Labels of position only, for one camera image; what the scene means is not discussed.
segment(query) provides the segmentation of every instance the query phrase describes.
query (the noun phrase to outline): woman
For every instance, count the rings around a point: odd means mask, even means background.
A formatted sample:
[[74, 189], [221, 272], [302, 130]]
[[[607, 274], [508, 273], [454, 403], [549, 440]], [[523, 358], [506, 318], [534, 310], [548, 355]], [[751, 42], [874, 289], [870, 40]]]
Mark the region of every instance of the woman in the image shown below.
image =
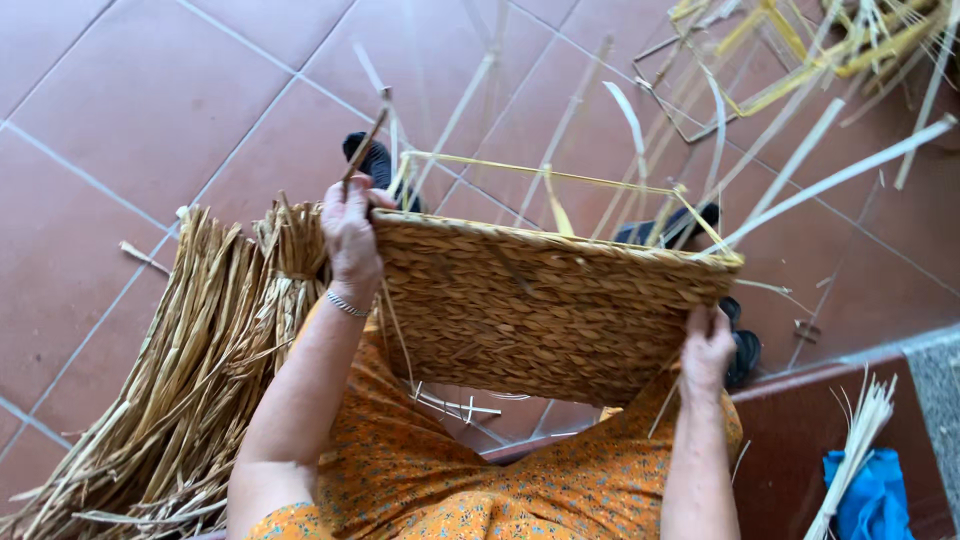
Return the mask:
[[382, 360], [366, 317], [383, 274], [367, 209], [394, 203], [371, 185], [358, 174], [326, 193], [330, 294], [253, 415], [230, 476], [228, 538], [739, 536], [722, 311], [690, 314], [681, 399], [653, 436], [669, 373], [611, 419], [489, 465], [417, 412]]

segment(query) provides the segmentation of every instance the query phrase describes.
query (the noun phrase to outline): orange dress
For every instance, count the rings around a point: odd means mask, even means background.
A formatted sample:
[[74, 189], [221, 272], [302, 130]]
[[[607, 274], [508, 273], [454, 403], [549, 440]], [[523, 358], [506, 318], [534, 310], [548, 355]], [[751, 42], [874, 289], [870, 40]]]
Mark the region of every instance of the orange dress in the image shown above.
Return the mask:
[[[319, 465], [315, 503], [278, 509], [251, 539], [657, 538], [679, 398], [647, 438], [675, 375], [623, 412], [501, 467], [417, 411], [371, 327], [353, 361]], [[731, 457], [743, 436], [730, 397]]]

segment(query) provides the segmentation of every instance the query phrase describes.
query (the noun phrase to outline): woman's arm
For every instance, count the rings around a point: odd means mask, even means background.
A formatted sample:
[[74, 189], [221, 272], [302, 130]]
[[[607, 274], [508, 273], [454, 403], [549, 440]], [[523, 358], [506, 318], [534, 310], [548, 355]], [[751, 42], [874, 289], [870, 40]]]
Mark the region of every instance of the woman's arm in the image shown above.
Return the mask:
[[736, 346], [727, 315], [713, 310], [712, 332], [705, 307], [694, 309], [686, 323], [680, 416], [660, 515], [660, 538], [666, 540], [740, 537], [720, 406]]
[[[330, 290], [367, 310], [383, 275], [369, 198], [392, 207], [369, 189], [365, 175], [345, 191], [332, 186], [324, 199], [324, 240], [333, 265]], [[267, 388], [247, 428], [228, 487], [228, 538], [243, 538], [270, 512], [313, 501], [317, 461], [330, 443], [350, 364], [366, 320], [320, 299], [307, 317], [287, 361]]]

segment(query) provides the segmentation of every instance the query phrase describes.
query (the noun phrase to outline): silver bracelet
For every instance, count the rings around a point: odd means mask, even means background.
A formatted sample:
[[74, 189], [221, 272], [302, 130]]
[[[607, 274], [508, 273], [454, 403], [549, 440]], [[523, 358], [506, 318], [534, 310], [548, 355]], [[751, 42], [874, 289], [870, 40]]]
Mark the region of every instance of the silver bracelet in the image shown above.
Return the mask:
[[346, 311], [347, 313], [349, 313], [350, 315], [353, 315], [354, 317], [363, 317], [366, 319], [367, 315], [370, 314], [369, 311], [361, 311], [356, 307], [351, 306], [350, 304], [347, 303], [346, 300], [337, 296], [337, 293], [333, 292], [330, 289], [326, 290], [326, 298], [329, 299], [329, 301], [334, 306], [339, 307], [340, 309], [342, 309], [343, 311]]

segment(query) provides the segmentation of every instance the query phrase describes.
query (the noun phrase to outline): braided seagrass weave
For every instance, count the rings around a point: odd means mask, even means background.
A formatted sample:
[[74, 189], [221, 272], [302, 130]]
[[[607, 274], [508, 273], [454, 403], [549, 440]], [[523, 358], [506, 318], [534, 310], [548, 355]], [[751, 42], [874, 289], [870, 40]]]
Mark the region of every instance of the braided seagrass weave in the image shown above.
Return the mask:
[[684, 340], [687, 312], [742, 266], [709, 256], [376, 210], [394, 372], [414, 380], [625, 405]]

